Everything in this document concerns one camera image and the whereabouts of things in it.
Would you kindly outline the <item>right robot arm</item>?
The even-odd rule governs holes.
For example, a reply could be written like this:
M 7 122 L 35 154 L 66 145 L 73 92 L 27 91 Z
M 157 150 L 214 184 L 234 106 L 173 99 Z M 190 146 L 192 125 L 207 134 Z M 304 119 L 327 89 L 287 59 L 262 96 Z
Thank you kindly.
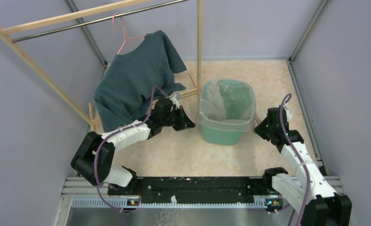
M 340 195 L 324 178 L 309 155 L 300 133 L 289 129 L 283 108 L 269 108 L 266 118 L 255 127 L 254 132 L 276 146 L 294 170 L 298 182 L 293 181 L 282 167 L 266 169 L 262 188 L 268 194 L 278 192 L 285 198 L 298 214 L 296 225 L 349 225 L 351 200 L 347 195 Z

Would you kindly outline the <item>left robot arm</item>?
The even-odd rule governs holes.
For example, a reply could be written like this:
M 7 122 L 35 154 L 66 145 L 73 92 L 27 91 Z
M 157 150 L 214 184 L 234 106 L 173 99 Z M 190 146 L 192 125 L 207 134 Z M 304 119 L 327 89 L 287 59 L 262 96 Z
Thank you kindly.
M 195 126 L 176 98 L 163 97 L 147 115 L 128 126 L 103 134 L 89 132 L 70 166 L 93 186 L 110 184 L 129 195 L 137 188 L 136 173 L 124 166 L 113 166 L 114 156 L 128 146 L 153 138 L 164 127 L 182 131 Z

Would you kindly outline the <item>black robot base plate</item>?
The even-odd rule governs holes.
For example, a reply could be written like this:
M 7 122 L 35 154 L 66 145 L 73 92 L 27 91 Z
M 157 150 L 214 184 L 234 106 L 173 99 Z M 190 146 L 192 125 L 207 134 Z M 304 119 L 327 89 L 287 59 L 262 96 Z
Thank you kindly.
M 252 204 L 283 206 L 278 192 L 261 177 L 138 177 L 128 187 L 114 186 L 109 196 L 135 196 L 142 204 Z

